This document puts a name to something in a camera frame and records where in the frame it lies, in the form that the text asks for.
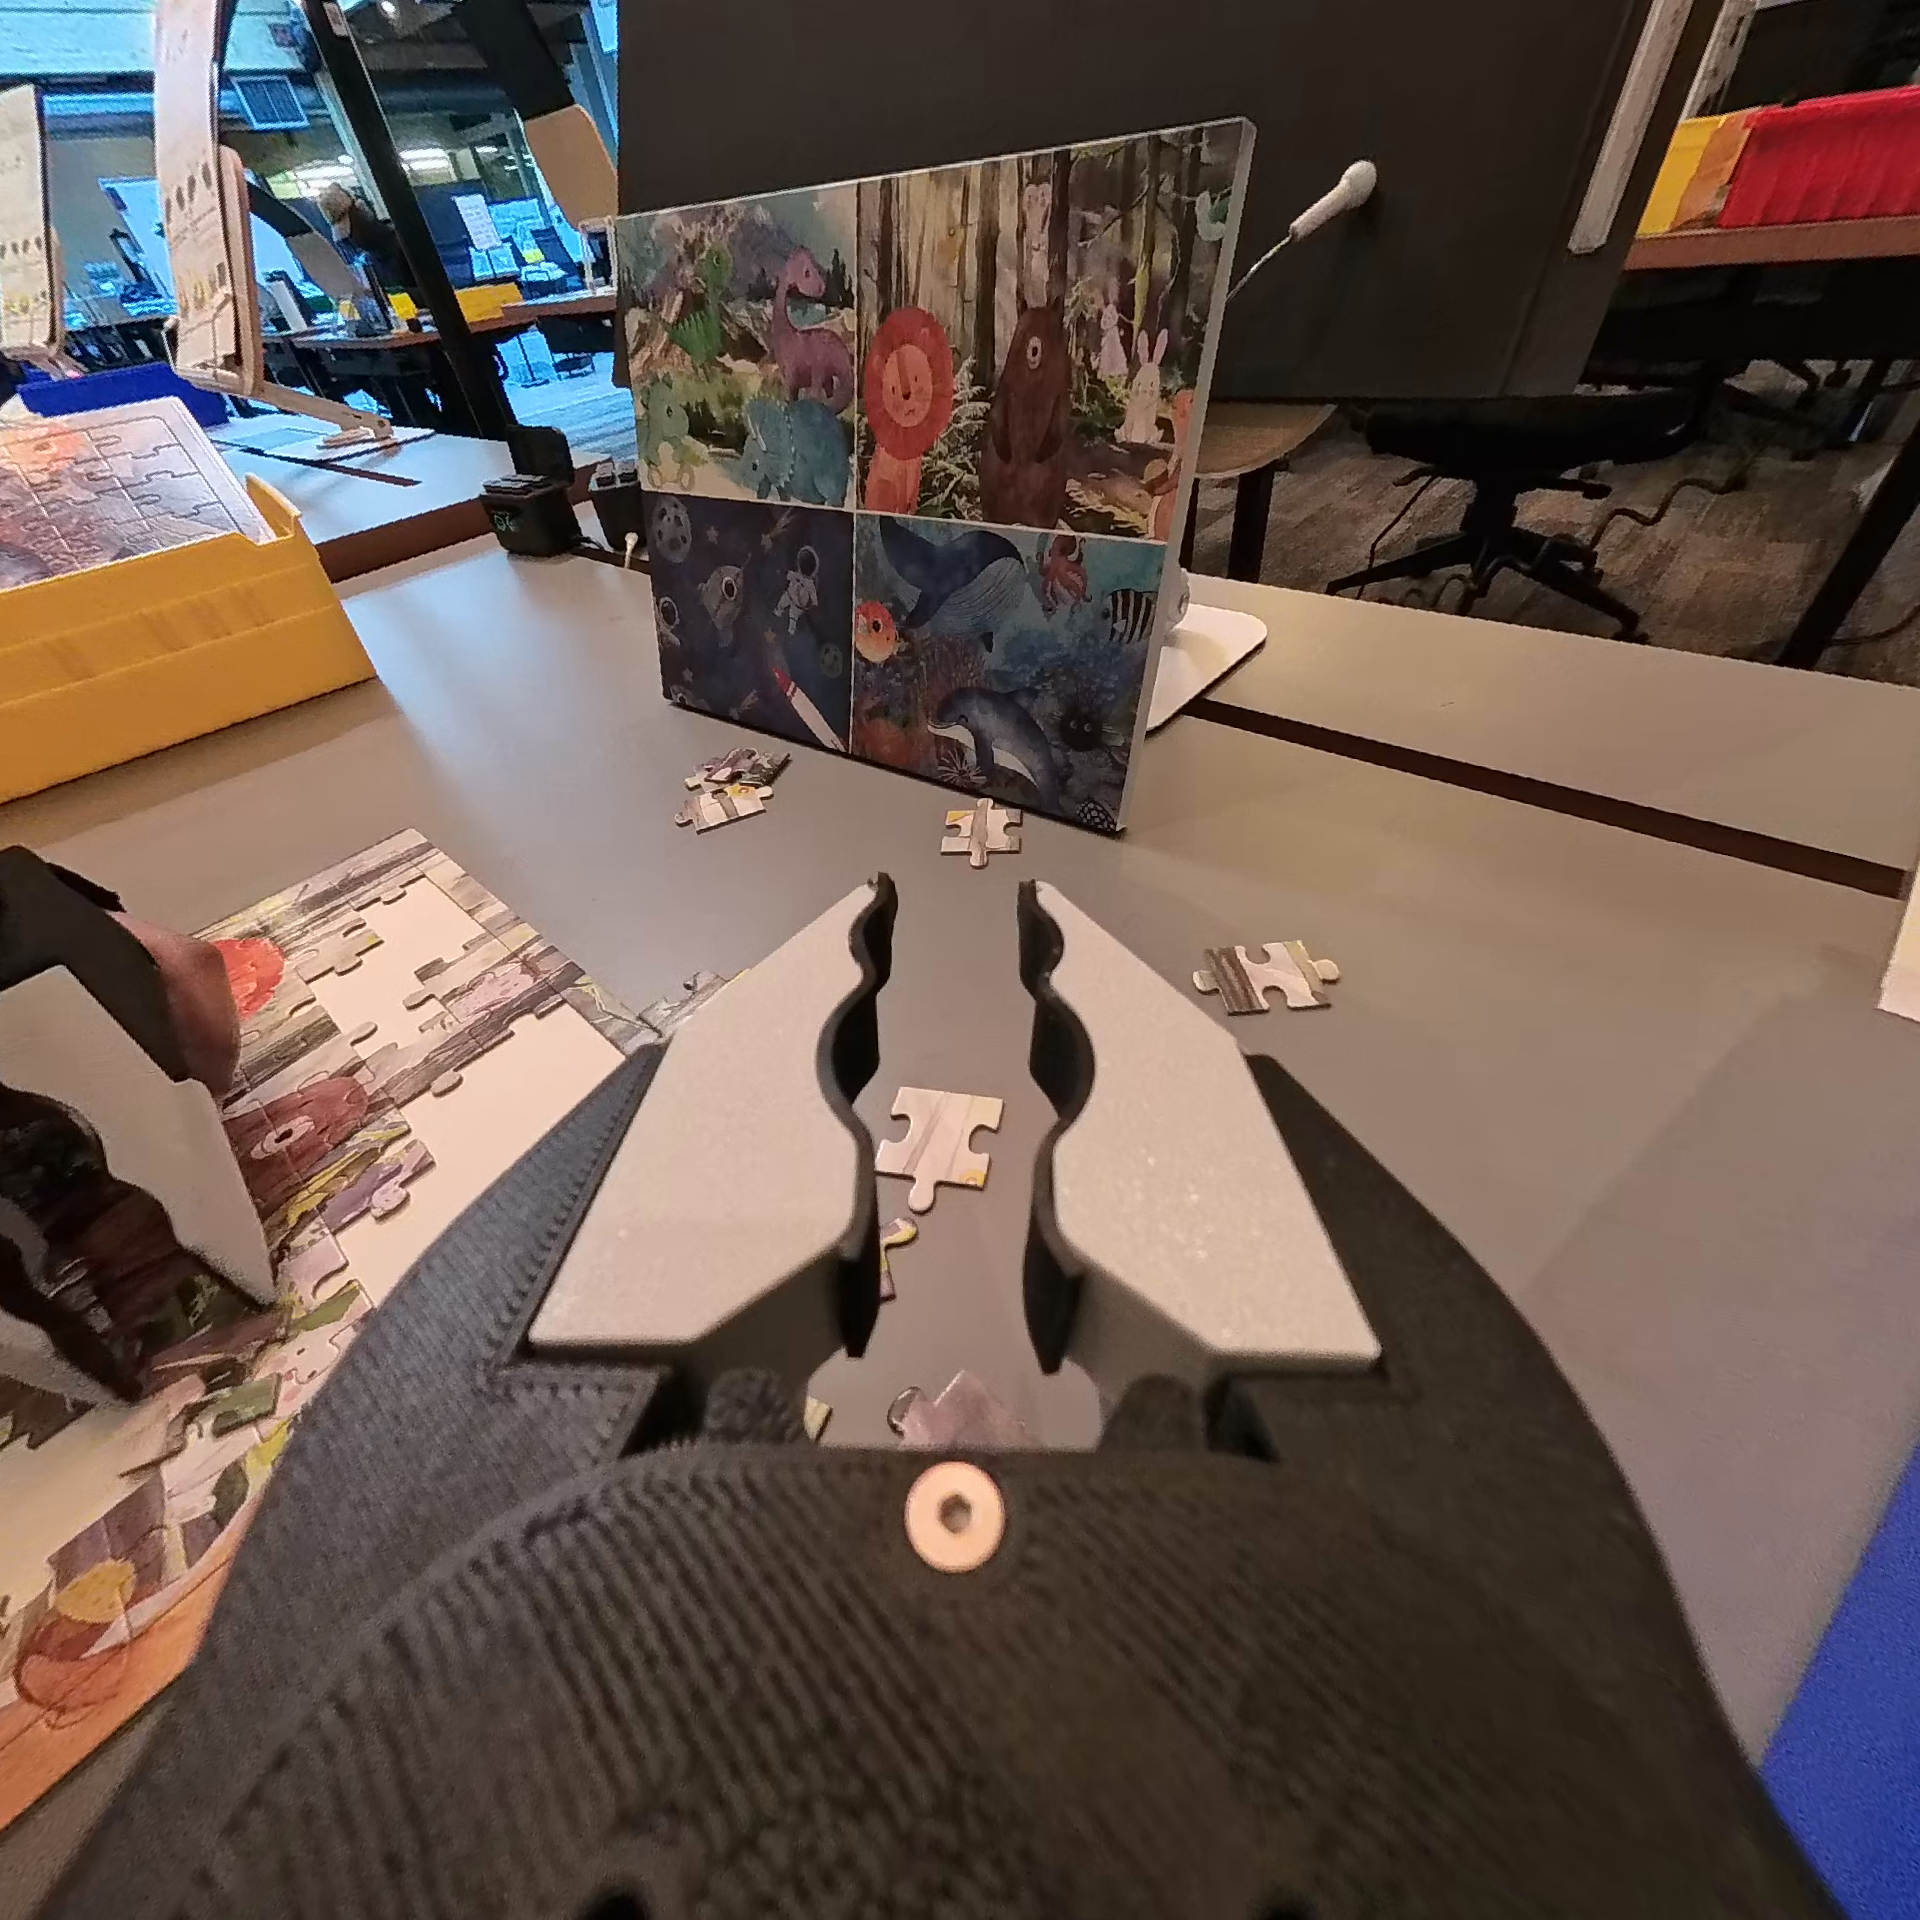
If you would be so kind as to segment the purple grey jigsaw piece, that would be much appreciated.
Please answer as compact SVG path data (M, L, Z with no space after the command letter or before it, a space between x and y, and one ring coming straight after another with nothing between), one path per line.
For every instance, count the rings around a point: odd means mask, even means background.
M884 1420L908 1452L1029 1452L1036 1445L1027 1425L969 1369L938 1391L903 1388Z

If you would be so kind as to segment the black partition panel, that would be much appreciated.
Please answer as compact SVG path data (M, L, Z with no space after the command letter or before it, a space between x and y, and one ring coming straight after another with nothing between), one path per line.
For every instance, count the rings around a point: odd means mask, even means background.
M1242 273L1355 159L1362 209L1232 303L1227 401L1568 393L1687 103L1708 5L623 5L620 211L1255 126Z

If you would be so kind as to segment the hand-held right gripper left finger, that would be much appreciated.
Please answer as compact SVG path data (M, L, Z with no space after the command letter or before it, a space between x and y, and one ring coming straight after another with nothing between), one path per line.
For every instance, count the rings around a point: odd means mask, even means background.
M881 1318L873 1133L891 876L737 973L663 1046L528 1329L531 1349L683 1378L809 1378Z

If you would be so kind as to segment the wooden shelf table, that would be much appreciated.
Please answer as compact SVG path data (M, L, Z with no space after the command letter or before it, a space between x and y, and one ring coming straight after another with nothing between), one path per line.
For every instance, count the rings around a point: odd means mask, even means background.
M1861 221L1667 231L1634 239L1624 259L1624 275L1759 273L1916 255L1917 217L1906 213ZM1917 450L1916 435L1908 435L1867 498L1856 531L1777 654L1777 665L1815 669L1836 644L1842 644L1842 625L1916 515L1916 503Z

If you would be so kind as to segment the yellow plastic bin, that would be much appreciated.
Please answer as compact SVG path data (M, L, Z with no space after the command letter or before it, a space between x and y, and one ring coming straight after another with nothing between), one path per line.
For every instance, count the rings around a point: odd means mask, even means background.
M378 677L300 510L3 591L3 803Z

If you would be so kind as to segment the finished jigsaw puzzle board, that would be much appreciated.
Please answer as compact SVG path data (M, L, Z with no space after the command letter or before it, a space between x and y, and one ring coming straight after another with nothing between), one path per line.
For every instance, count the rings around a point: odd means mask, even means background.
M173 398L3 420L3 587L274 529Z

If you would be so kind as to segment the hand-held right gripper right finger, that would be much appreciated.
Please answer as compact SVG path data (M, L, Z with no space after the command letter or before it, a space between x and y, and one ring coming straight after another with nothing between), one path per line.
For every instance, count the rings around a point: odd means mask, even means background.
M1372 1372L1379 1335L1235 1039L1057 884L1025 881L1015 921L1051 1107L1021 1274L1040 1369Z

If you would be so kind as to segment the black office chair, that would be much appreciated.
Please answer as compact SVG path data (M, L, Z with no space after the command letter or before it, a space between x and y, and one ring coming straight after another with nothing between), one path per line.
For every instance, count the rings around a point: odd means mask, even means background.
M1421 401L1375 410L1362 428L1375 455L1412 461L1425 483L1463 483L1473 498L1452 535L1332 579L1329 594L1458 573L1467 615L1506 573L1607 617L1619 639L1643 639L1642 615L1601 586L1599 539L1520 523L1525 493L1607 498L1589 468L1657 465L1689 447L1711 401L1692 389L1555 398Z

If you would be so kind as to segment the person's left hand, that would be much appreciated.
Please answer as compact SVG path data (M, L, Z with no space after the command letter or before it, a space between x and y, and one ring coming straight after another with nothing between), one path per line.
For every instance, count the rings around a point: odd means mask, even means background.
M127 909L114 909L112 918L155 962L187 1077L215 1102L224 1102L241 1052L241 1014L224 955L215 945L147 923Z

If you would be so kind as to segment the grey white jigsaw piece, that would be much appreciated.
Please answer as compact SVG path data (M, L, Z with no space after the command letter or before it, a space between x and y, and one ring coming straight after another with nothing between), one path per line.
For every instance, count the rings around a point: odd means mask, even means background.
M1191 973L1194 989L1211 996L1227 1018L1267 1014L1268 1002L1291 1013L1319 1011L1331 1006L1337 983L1337 962L1311 953L1300 942L1207 948Z

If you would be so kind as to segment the white gooseneck microphone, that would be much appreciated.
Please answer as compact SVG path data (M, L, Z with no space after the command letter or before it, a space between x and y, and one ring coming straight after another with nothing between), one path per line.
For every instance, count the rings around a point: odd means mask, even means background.
M1379 187L1379 170L1372 159L1349 163L1336 186L1307 209L1303 209L1284 229L1282 238L1261 252L1242 277L1232 284L1227 301L1232 303L1282 252L1295 250L1332 221L1349 217L1368 205Z

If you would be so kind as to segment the red storage bin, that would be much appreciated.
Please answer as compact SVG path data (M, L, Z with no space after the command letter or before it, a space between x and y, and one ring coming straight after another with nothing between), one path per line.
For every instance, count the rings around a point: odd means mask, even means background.
M1859 225L1917 213L1917 85L1752 111L1719 229Z

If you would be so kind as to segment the white flat stand base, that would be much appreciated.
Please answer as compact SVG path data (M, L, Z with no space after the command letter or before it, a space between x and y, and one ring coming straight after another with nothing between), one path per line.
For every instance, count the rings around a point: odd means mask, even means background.
M1195 594L1189 571L1177 577L1172 620L1149 681L1146 733L1161 731L1267 644L1267 621Z

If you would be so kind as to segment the black battery charger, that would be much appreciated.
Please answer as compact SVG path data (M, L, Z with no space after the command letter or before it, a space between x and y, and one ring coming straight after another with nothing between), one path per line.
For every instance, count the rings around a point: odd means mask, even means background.
M508 437L512 468L485 483L480 500L496 541L520 559L560 559L578 551L575 510L578 470L567 435L548 422L516 425Z

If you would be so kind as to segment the brown cardboard panel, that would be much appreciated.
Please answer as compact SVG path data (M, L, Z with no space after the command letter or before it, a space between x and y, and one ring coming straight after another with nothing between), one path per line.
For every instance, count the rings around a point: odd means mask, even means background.
M618 217L618 170L593 115L570 103L553 111L523 115L522 131L535 166L575 229Z

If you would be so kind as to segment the black metal post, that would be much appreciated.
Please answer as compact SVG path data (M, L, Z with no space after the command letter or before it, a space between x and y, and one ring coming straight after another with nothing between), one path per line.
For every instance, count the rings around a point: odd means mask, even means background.
M393 131L379 107L372 77L352 38L345 5L301 3L301 14L357 151L388 213L399 250L416 281L419 301L440 340L442 358L457 393L450 404L450 428L472 439L505 441L516 418L496 374L493 355L473 338L447 275L413 183L393 141Z

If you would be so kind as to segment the partly assembled jigsaw puzzle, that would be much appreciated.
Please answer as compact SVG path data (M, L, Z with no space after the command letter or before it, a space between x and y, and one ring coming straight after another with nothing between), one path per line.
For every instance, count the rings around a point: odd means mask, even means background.
M659 1035L419 833L202 938L241 1014L221 1126L272 1295L101 1212L101 1155L76 1165L84 1229L34 1251L47 1277L133 1257L163 1292L133 1401L5 1378L5 1823L193 1660L298 1418L412 1261Z

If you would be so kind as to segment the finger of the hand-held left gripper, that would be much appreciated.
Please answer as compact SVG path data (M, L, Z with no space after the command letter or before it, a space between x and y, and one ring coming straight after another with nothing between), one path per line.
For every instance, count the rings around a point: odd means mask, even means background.
M49 1299L34 1290L5 1290L3 1372L84 1405L143 1401L130 1335L90 1292Z
M3 994L3 1079L84 1122L112 1177L160 1203L181 1245L259 1305L274 1268L215 1098L173 1079L67 966Z

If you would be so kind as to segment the large wooden display stand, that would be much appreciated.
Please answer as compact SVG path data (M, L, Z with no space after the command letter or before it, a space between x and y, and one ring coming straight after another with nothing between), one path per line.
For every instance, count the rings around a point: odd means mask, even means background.
M322 447L388 447L393 422L268 379L244 163L219 141L219 6L153 6L153 147L177 289L173 365L193 386L330 428Z

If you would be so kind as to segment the round wooden stool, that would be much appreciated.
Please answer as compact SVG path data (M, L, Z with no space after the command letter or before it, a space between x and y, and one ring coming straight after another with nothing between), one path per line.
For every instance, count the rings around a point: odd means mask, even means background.
M1195 571L1194 547L1202 493L1235 486L1225 577L1255 583L1265 564L1265 537L1280 473L1337 413L1332 403L1224 401L1207 417L1194 460L1191 506L1183 541L1183 567Z

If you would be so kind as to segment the small wooden display stand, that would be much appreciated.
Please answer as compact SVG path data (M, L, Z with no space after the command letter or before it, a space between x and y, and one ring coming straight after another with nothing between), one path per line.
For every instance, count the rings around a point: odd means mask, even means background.
M65 277L51 220L41 91L3 90L3 353L47 374L65 362Z

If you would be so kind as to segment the illustrated puzzle box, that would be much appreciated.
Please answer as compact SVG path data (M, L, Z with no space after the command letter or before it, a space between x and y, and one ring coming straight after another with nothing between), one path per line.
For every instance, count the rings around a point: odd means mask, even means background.
M625 213L667 703L1120 834L1258 126Z

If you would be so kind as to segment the blue plastic bin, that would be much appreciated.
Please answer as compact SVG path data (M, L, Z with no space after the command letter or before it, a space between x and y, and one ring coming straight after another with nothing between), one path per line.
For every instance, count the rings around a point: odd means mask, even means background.
M31 367L13 398L41 418L88 417L153 401L178 401L204 428L227 425L231 418L227 395L196 389L165 363L111 367L73 377L56 377Z
M1847 1915L1917 1915L1917 1455L1888 1498L1760 1774Z

